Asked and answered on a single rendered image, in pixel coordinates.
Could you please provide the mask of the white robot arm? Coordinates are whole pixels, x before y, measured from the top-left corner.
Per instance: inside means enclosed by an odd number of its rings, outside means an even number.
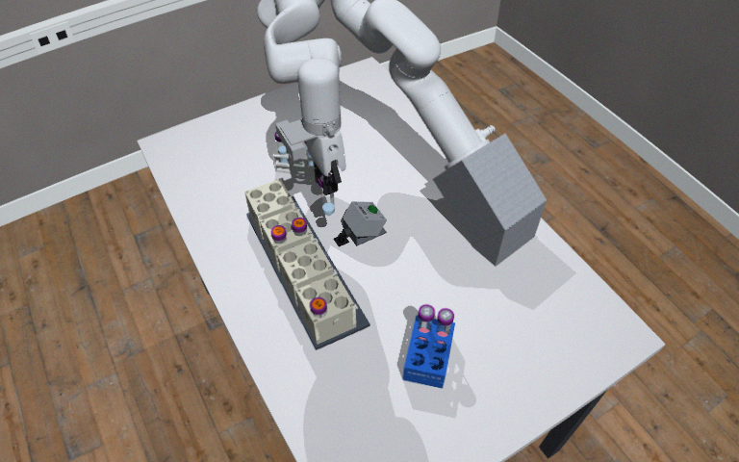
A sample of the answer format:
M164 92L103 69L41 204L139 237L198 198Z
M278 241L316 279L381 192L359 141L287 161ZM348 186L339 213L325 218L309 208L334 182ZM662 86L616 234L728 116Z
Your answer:
M324 1L261 0L257 9L267 28L264 50L271 79L278 84L298 79L302 119L275 123L294 161L306 157L304 141L334 136L342 123L340 46L331 38L296 42L316 29ZM380 54L395 44L390 75L448 162L453 161L445 169L490 142L485 139L495 127L474 130L445 82L431 70L440 58L441 45L408 8L396 0L375 0L371 5L368 0L331 0L331 5L336 19L368 50Z

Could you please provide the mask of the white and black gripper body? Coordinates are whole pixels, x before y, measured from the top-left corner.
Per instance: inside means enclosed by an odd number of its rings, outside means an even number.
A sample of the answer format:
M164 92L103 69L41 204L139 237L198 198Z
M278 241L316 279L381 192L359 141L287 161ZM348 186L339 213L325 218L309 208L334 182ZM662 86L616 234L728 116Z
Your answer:
M307 150L324 176L328 177L331 162L337 162L341 171L345 171L344 142L341 134L342 124L334 136L317 136L306 141Z

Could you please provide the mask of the blue tube rack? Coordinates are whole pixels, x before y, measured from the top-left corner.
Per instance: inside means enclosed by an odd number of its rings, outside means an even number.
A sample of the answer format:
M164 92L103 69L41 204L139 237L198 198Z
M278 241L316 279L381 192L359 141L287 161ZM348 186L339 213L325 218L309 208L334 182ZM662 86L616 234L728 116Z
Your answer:
M449 335L442 337L436 332L436 319L433 319L431 331L427 333L417 329L418 323L419 317L416 317L404 365L403 380L443 389L454 326L451 325ZM426 341L417 339L418 337L425 338ZM436 343L437 341L446 345Z

